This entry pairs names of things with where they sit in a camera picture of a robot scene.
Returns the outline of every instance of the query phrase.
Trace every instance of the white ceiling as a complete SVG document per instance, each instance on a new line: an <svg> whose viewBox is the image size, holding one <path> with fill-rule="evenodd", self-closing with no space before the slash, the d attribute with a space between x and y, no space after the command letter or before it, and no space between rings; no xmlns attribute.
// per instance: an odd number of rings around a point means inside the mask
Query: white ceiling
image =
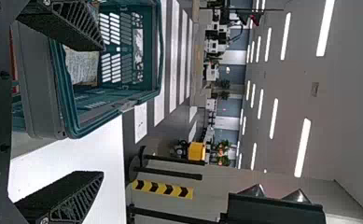
<svg viewBox="0 0 363 224"><path fill-rule="evenodd" d="M363 0L337 0L326 56L315 57L325 0L268 0L267 13L252 40L262 36L259 63L248 73L265 96L262 119L244 102L248 116L241 141L243 167L249 168L258 144L255 169L294 175L304 118L312 121L303 176L336 179L363 205ZM291 12L286 59L280 61L287 12ZM272 27L269 61L264 62L267 30ZM311 96L319 82L318 97ZM269 138L274 98L279 99L274 138Z"/></svg>

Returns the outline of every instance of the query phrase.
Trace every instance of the yellow machine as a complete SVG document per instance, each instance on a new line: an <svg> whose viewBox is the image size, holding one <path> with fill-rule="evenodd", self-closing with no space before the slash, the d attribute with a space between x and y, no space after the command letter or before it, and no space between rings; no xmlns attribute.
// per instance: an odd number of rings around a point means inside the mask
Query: yellow machine
<svg viewBox="0 0 363 224"><path fill-rule="evenodd" d="M205 160L205 144L192 142L188 149L188 160L204 161Z"/></svg>

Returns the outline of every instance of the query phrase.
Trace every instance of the teal plastic basket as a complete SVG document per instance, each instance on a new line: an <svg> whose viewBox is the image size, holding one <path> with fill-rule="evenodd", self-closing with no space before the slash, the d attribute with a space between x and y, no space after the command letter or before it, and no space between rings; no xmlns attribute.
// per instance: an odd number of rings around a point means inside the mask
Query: teal plastic basket
<svg viewBox="0 0 363 224"><path fill-rule="evenodd" d="M100 53L96 87L73 89L63 46L49 40L53 72L57 78L59 116L70 138L81 138L93 132L161 92L161 1L108 1L100 5L99 18L105 51ZM21 102L14 100L16 131L25 130L21 111Z"/></svg>

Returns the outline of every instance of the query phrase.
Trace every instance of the fluorescent light panel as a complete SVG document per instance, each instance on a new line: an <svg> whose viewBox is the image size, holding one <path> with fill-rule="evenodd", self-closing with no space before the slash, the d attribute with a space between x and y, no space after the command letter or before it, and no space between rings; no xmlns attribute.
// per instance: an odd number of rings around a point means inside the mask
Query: fluorescent light panel
<svg viewBox="0 0 363 224"><path fill-rule="evenodd" d="M259 0L257 0L257 6L256 9L259 9Z"/></svg>
<svg viewBox="0 0 363 224"><path fill-rule="evenodd" d="M272 121L271 121L271 129L269 131L269 137L273 139L274 136L274 127L276 126L276 118L277 118L277 108L279 105L279 100L277 98L274 99L273 103L273 112L272 112Z"/></svg>
<svg viewBox="0 0 363 224"><path fill-rule="evenodd" d="M253 90L251 92L251 104L250 104L251 108L254 107L254 98L255 98L255 84L253 84Z"/></svg>
<svg viewBox="0 0 363 224"><path fill-rule="evenodd" d="M262 113L262 101L263 101L263 89L260 89L259 105L258 105L258 119L260 119L260 114Z"/></svg>
<svg viewBox="0 0 363 224"><path fill-rule="evenodd" d="M291 13L286 14L286 24L284 25L284 35L283 35L283 45L281 47L280 59L284 60L286 58L286 43L288 41L289 24L291 22Z"/></svg>
<svg viewBox="0 0 363 224"><path fill-rule="evenodd" d="M254 170L254 166L255 166L255 157L257 155L257 143L254 143L253 146L253 156L251 157L251 170Z"/></svg>
<svg viewBox="0 0 363 224"><path fill-rule="evenodd" d="M253 45L251 47L251 57L250 57L251 63L254 61L254 48L255 48L255 41L253 41Z"/></svg>
<svg viewBox="0 0 363 224"><path fill-rule="evenodd" d="M243 135L245 134L245 117L244 117L244 120L243 120Z"/></svg>
<svg viewBox="0 0 363 224"><path fill-rule="evenodd" d="M251 82L250 80L248 80L247 82L247 92L245 93L245 100L248 101L248 99L250 98L250 85L251 85Z"/></svg>
<svg viewBox="0 0 363 224"><path fill-rule="evenodd" d="M318 37L317 44L317 57L323 57L326 54L327 41L330 23L332 21L333 8L335 6L335 0L327 0L324 7L323 21L321 23L320 36Z"/></svg>
<svg viewBox="0 0 363 224"><path fill-rule="evenodd" d="M295 165L295 177L301 177L304 159L306 155L306 148L309 141L310 128L312 122L309 119L303 121L302 133L300 135L300 148L298 149L297 164Z"/></svg>
<svg viewBox="0 0 363 224"><path fill-rule="evenodd" d="M259 63L259 53L260 53L260 39L261 37L258 37L258 44L257 44L257 58L256 58L256 63Z"/></svg>
<svg viewBox="0 0 363 224"><path fill-rule="evenodd" d="M266 7L266 0L262 0L262 10L264 10Z"/></svg>
<svg viewBox="0 0 363 224"><path fill-rule="evenodd" d="M240 114L240 125L242 125L242 123L243 123L243 113L244 113L244 110L242 109L241 114Z"/></svg>
<svg viewBox="0 0 363 224"><path fill-rule="evenodd" d="M237 164L237 169L239 169L239 170L242 167L242 157L243 157L243 153L240 153L240 155L239 155L239 164Z"/></svg>
<svg viewBox="0 0 363 224"><path fill-rule="evenodd" d="M269 60L269 49L271 47L271 40L272 40L272 27L268 29L268 37L266 38L265 62Z"/></svg>
<svg viewBox="0 0 363 224"><path fill-rule="evenodd" d="M245 61L245 63L249 63L250 62L250 45L248 45L247 48L247 61Z"/></svg>

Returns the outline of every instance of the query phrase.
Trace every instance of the metal bar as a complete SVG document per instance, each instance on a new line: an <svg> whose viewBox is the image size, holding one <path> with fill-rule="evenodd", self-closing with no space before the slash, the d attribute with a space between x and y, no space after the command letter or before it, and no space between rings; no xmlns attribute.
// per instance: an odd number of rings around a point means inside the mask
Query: metal bar
<svg viewBox="0 0 363 224"><path fill-rule="evenodd" d="M184 164L200 165L200 166L205 165L204 161L189 161L189 160L185 160L185 159L161 157L161 156L152 156L152 155L145 155L144 159L153 160L153 161L171 161L171 162L176 162L176 163L184 163Z"/></svg>
<svg viewBox="0 0 363 224"><path fill-rule="evenodd" d="M134 167L135 172L148 173L153 175L169 175L174 177L186 178L186 179L194 179L194 180L203 180L202 175L199 174L189 174L182 173L176 171L166 171L152 168L144 168L144 167Z"/></svg>
<svg viewBox="0 0 363 224"><path fill-rule="evenodd" d="M127 210L128 210L128 212L130 212L134 215L140 215L140 216L145 216L145 217L155 217L155 218L170 220L170 221L174 221L174 222L181 222L181 223L188 223L188 224L218 224L217 222L214 222L214 221L203 220L203 219L199 219L199 218L195 218L195 217L183 217L183 216L170 214L170 213L163 213L163 212L148 210L148 209L144 209L144 208L137 208L137 207L134 207L133 205L127 206Z"/></svg>

